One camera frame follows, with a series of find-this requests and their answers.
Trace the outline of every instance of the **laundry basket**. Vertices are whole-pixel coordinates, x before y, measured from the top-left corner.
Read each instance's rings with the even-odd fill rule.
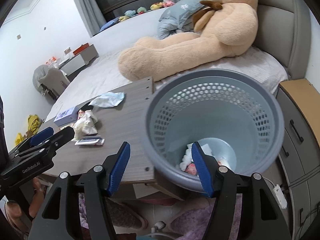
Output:
[[[233,172],[261,173],[275,160],[283,142],[279,104],[259,82],[222,69],[179,76],[150,99],[142,141],[151,162],[167,179],[203,191],[199,177],[181,171],[179,164],[187,144],[207,138],[229,146],[225,153],[236,163]],[[215,155],[219,145],[210,148]]]

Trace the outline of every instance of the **teddy bear's leg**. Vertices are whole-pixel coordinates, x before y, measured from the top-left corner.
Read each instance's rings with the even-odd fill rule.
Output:
[[[163,40],[156,40],[151,37],[143,37],[139,39],[134,46],[145,47],[150,49],[163,49],[165,47],[178,44],[184,41],[190,41],[199,38],[200,35],[197,33],[177,33],[169,36]]]
[[[231,48],[216,37],[197,38],[164,49],[133,47],[118,59],[120,73],[136,81],[149,76],[159,81],[180,71],[218,60],[229,55]]]

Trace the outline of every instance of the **human hand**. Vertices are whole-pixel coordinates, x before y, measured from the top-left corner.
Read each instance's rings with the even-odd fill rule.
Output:
[[[42,205],[44,201],[44,193],[41,188],[40,181],[38,178],[34,178],[32,180],[32,185],[35,190],[35,194],[32,198],[32,202],[29,207],[29,215],[34,218],[36,217],[40,206]],[[5,212],[8,217],[8,221],[11,224],[11,226],[16,227],[19,229],[22,233],[28,233],[29,228],[23,223],[21,220],[22,217],[22,210],[20,206],[15,202],[7,202],[5,204]]]

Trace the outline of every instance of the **bed headboard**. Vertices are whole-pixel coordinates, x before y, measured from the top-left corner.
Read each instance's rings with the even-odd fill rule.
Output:
[[[259,0],[259,29],[254,45],[274,56],[292,79],[306,72],[311,25],[303,0]]]

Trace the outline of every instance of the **screw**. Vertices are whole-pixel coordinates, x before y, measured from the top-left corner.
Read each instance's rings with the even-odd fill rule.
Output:
[[[225,166],[220,166],[219,167],[219,171],[222,172],[222,173],[226,173],[228,171],[228,168],[225,167]]]
[[[101,165],[97,165],[97,166],[95,166],[95,167],[93,168],[93,170],[94,170],[95,172],[102,171],[102,169],[103,169],[103,167],[102,167]]]
[[[254,177],[255,179],[261,179],[261,175],[260,175],[259,173],[255,173],[255,174],[253,175],[253,177]]]
[[[66,177],[68,177],[68,173],[67,172],[63,172],[60,174],[60,178],[65,179]]]

